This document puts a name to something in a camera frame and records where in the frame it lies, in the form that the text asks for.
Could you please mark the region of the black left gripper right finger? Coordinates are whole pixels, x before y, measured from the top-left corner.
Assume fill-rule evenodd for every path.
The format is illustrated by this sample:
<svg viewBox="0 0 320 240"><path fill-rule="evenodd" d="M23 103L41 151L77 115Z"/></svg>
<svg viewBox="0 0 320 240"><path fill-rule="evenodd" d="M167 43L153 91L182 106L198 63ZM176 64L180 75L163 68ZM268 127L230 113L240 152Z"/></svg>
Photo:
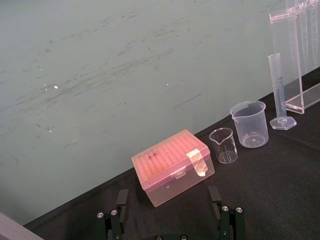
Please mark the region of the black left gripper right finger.
<svg viewBox="0 0 320 240"><path fill-rule="evenodd" d="M222 197L215 186L208 187L211 205L217 221L219 240L246 240L245 210L241 206L231 208L223 204Z"/></svg>

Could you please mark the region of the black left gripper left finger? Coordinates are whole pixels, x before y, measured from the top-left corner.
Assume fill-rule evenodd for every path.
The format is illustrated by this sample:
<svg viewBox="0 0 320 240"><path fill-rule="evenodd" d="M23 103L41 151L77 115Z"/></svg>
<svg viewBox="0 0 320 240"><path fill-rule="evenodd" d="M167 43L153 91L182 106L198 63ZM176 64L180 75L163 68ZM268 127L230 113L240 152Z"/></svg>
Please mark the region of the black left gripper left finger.
<svg viewBox="0 0 320 240"><path fill-rule="evenodd" d="M111 232L111 240L122 240L128 219L129 189L121 189L115 203L115 207L109 212L98 212L96 215L96 239L108 240Z"/></svg>

